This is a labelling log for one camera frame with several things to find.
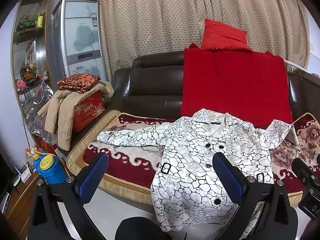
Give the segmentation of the beige dotted curtain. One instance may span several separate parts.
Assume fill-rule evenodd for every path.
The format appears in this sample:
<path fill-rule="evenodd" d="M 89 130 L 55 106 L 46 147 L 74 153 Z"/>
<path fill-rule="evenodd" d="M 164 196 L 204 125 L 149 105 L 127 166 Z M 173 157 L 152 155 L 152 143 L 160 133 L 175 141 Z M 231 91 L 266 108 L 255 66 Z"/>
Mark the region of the beige dotted curtain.
<path fill-rule="evenodd" d="M 310 32 L 301 0 L 97 0 L 107 76 L 142 55 L 200 45 L 205 19 L 247 33 L 255 51 L 269 51 L 303 68 Z"/>

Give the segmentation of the silver floral refrigerator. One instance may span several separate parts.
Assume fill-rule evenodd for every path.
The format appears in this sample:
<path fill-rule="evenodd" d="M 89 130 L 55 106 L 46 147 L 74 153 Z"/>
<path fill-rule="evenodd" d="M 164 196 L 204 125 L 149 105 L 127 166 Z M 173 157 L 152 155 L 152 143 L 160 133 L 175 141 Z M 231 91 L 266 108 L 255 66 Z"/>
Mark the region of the silver floral refrigerator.
<path fill-rule="evenodd" d="M 61 0 L 52 12 L 52 58 L 49 65 L 54 90 L 57 82 L 77 73 L 108 81 L 100 30 L 100 2 Z"/>

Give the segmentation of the orange black patterned cloth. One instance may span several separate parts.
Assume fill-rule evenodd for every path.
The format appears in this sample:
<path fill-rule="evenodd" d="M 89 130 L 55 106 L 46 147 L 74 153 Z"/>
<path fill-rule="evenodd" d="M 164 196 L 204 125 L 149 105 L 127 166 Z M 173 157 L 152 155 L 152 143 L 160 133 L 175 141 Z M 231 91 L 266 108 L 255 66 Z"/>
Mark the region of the orange black patterned cloth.
<path fill-rule="evenodd" d="M 100 76 L 87 74 L 87 73 L 77 73 L 70 77 L 59 80 L 57 86 L 59 90 L 70 90 L 84 94 L 89 91 L 92 87 L 97 85 L 100 81 Z"/>

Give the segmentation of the dark brown leather sofa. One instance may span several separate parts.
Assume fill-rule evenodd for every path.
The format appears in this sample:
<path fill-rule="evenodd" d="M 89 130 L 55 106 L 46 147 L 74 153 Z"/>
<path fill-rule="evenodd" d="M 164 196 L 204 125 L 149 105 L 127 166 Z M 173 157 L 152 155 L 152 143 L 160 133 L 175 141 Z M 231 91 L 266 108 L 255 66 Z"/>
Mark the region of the dark brown leather sofa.
<path fill-rule="evenodd" d="M 105 110 L 80 132 L 73 132 L 71 146 L 77 143 L 111 110 L 132 115 L 176 120 L 180 117 L 183 82 L 183 52 L 174 51 L 139 56 L 130 68 L 114 73 L 114 95 L 103 100 Z M 319 78 L 295 68 L 288 74 L 292 117 L 305 113 L 319 119 Z"/>

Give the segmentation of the wooden display shelf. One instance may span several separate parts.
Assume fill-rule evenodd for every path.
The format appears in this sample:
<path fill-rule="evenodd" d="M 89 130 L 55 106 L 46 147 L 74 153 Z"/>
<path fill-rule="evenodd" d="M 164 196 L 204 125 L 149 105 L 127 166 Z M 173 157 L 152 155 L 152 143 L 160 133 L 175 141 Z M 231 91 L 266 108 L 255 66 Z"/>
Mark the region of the wooden display shelf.
<path fill-rule="evenodd" d="M 12 31 L 11 73 L 22 96 L 42 81 L 52 85 L 48 60 L 50 0 L 20 0 Z"/>

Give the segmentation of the floral red beige blanket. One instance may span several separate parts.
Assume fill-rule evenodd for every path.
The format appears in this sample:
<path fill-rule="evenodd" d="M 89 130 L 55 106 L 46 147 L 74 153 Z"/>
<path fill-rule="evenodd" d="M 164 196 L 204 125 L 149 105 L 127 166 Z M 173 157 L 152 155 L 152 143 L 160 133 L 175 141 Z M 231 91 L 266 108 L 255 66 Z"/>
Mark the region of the floral red beige blanket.
<path fill-rule="evenodd" d="M 112 110 L 85 134 L 67 157 L 67 167 L 78 174 L 98 153 L 108 156 L 108 168 L 99 184 L 105 192 L 151 204 L 150 186 L 159 166 L 162 147 L 120 147 L 100 143 L 96 137 L 101 131 L 136 129 L 163 123 L 162 119 L 145 118 Z M 303 185 L 291 170 L 292 161 L 300 158 L 319 176 L 319 122 L 305 113 L 294 123 L 298 145 L 285 140 L 270 152 L 275 180 L 282 180 L 290 204 L 296 206 L 303 195 Z"/>

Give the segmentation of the red gift box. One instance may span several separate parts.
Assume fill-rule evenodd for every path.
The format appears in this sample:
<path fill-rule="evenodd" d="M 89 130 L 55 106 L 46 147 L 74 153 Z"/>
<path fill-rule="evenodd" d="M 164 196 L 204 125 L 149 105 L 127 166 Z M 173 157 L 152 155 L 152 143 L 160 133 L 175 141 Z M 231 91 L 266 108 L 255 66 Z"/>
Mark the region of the red gift box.
<path fill-rule="evenodd" d="M 73 131 L 80 132 L 105 111 L 100 92 L 96 92 L 79 103 L 74 111 Z"/>

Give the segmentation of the red blanket on sofa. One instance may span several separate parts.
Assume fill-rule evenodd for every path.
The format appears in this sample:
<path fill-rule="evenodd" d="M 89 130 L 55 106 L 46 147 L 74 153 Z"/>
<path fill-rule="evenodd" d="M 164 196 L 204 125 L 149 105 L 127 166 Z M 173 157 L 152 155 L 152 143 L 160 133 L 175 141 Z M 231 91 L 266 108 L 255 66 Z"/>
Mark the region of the red blanket on sofa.
<path fill-rule="evenodd" d="M 229 113 L 256 128 L 274 119 L 293 122 L 284 60 L 269 52 L 208 51 L 187 48 L 183 53 L 180 114 L 198 110 Z"/>

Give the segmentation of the beige padded jacket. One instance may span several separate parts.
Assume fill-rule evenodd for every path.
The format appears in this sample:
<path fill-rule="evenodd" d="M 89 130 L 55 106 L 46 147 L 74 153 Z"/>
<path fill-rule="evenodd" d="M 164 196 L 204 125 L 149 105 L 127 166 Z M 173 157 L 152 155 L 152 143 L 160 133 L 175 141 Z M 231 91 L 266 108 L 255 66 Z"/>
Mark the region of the beige padded jacket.
<path fill-rule="evenodd" d="M 38 111 L 38 116 L 44 121 L 44 130 L 57 135 L 59 148 L 70 150 L 76 106 L 96 92 L 99 92 L 103 99 L 108 99 L 113 96 L 114 89 L 110 82 L 100 81 L 84 94 L 58 90 Z"/>

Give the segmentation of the white black-patterned coat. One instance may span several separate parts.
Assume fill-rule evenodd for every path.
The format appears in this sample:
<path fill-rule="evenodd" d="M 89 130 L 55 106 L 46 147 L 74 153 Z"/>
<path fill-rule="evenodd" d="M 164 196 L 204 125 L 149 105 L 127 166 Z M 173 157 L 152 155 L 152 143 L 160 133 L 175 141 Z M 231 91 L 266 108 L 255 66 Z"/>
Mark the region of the white black-patterned coat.
<path fill-rule="evenodd" d="M 164 232 L 200 223 L 225 224 L 235 213 L 237 205 L 213 169 L 215 153 L 223 153 L 246 176 L 263 174 L 270 184 L 271 150 L 284 140 L 298 144 L 292 124 L 273 120 L 261 129 L 229 113 L 207 109 L 175 122 L 103 131 L 97 140 L 114 146 L 164 148 L 150 188 L 157 222 Z"/>

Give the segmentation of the red pillow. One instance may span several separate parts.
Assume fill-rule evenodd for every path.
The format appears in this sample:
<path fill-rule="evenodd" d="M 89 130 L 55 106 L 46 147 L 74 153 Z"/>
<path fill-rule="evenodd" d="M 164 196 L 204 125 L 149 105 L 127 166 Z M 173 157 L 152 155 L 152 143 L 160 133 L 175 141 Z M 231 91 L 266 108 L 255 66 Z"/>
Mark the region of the red pillow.
<path fill-rule="evenodd" d="M 247 33 L 244 30 L 207 18 L 204 20 L 201 49 L 252 51 L 247 45 Z"/>

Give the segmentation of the clear plastic bag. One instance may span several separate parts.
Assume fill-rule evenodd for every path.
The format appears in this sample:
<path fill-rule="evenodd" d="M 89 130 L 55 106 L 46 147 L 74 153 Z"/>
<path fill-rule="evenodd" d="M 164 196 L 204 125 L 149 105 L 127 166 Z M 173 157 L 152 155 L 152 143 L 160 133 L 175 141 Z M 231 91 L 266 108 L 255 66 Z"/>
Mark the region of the clear plastic bag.
<path fill-rule="evenodd" d="M 53 97 L 53 90 L 43 81 L 27 89 L 19 96 L 25 124 L 28 131 L 51 144 L 55 135 L 44 129 L 45 121 L 38 115 L 38 111 Z"/>

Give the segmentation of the blue yellow water bottle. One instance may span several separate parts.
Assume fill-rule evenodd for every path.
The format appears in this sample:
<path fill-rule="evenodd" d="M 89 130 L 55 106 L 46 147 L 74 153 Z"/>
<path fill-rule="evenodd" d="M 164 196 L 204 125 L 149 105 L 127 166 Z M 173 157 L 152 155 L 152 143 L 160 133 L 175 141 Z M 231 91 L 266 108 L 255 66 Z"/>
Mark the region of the blue yellow water bottle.
<path fill-rule="evenodd" d="M 69 173 L 61 164 L 57 155 L 48 152 L 40 152 L 35 147 L 30 148 L 34 160 L 34 167 L 48 184 L 60 184 L 66 181 Z"/>

